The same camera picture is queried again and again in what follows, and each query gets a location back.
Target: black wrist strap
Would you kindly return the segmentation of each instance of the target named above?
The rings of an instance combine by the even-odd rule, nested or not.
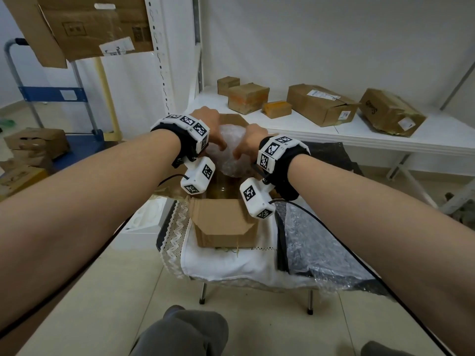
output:
[[[264,147],[264,145],[269,141],[270,137],[271,136],[268,136],[261,141],[259,144],[259,149]],[[308,152],[300,145],[287,149],[285,153],[276,161],[274,172],[265,176],[265,179],[272,185],[275,185],[276,191],[282,196],[283,199],[287,201],[293,201],[298,197],[298,192],[293,188],[292,185],[290,185],[287,173],[290,163],[294,157],[301,154],[308,155]]]
[[[175,133],[175,135],[178,136],[180,139],[181,143],[181,149],[180,153],[178,154],[177,158],[173,163],[171,164],[174,168],[177,168],[180,166],[183,161],[181,160],[185,156],[188,157],[190,161],[195,161],[198,155],[196,154],[196,140],[190,136],[190,134],[180,128],[179,126],[175,124],[170,124],[170,123],[160,123],[157,126],[155,126],[151,131],[159,130],[159,129],[165,129],[165,130],[170,130]]]

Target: bubble wrap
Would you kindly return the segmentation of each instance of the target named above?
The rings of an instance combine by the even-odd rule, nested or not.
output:
[[[233,150],[241,142],[246,129],[236,125],[221,125],[219,130],[228,147],[224,151],[220,151],[217,145],[210,143],[206,148],[206,153],[214,162],[216,168],[226,176],[233,178],[252,176],[253,170],[249,156],[242,155],[239,160],[235,160],[233,157]]]
[[[295,203],[315,213],[299,197]],[[349,289],[373,276],[316,220],[287,203],[285,238],[291,274],[311,274],[327,291]]]

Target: yellow pole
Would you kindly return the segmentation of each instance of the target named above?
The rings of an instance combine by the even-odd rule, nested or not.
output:
[[[119,122],[117,121],[116,108],[112,101],[111,90],[109,89],[109,83],[107,82],[107,77],[105,75],[104,65],[100,57],[94,58],[94,66],[99,75],[99,80],[101,81],[102,91],[105,97],[105,103],[109,109],[109,116],[112,122],[112,132],[104,132],[104,141],[121,141],[122,140],[122,131],[119,127]]]

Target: blue hand truck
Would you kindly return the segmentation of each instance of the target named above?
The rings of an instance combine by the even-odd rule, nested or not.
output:
[[[87,96],[84,91],[79,71],[77,70],[76,62],[71,62],[71,66],[74,72],[74,77],[78,87],[35,87],[23,85],[17,68],[11,58],[10,48],[13,45],[29,46],[27,40],[24,38],[15,38],[7,41],[3,50],[5,51],[5,58],[7,59],[7,65],[10,68],[11,74],[17,83],[23,99],[27,102],[36,123],[40,128],[44,128],[38,112],[36,111],[33,102],[83,102],[87,116],[91,121],[92,131],[90,133],[67,133],[69,145],[71,151],[65,155],[62,155],[54,160],[56,170],[62,170],[77,161],[80,161],[90,155],[93,155],[99,151],[105,149],[108,145],[104,141],[104,134],[102,130],[97,127],[94,116],[92,114],[91,106],[87,101]]]

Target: white table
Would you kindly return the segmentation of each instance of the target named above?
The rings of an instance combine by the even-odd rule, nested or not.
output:
[[[217,109],[220,113],[236,113],[228,108],[228,98],[218,95],[217,88],[208,86],[190,102],[186,113],[202,106]],[[285,100],[285,94],[270,92],[269,101]],[[475,129],[454,119],[447,113],[431,107],[418,107],[428,119],[411,137],[397,137],[379,133],[370,128],[365,121],[355,115],[352,122],[338,126],[319,127],[301,114],[292,110],[292,114],[277,119],[270,119],[261,110],[242,115],[249,123],[265,127],[271,133],[283,133],[301,141],[309,142],[342,142],[346,146],[359,146],[373,149],[389,149],[402,151],[401,157],[392,167],[387,178],[392,180],[401,171],[426,202],[445,214],[451,214],[475,194],[475,181],[470,182],[450,201],[439,207],[425,192],[422,185],[414,179],[404,166],[412,153],[424,152],[437,155],[475,156]]]

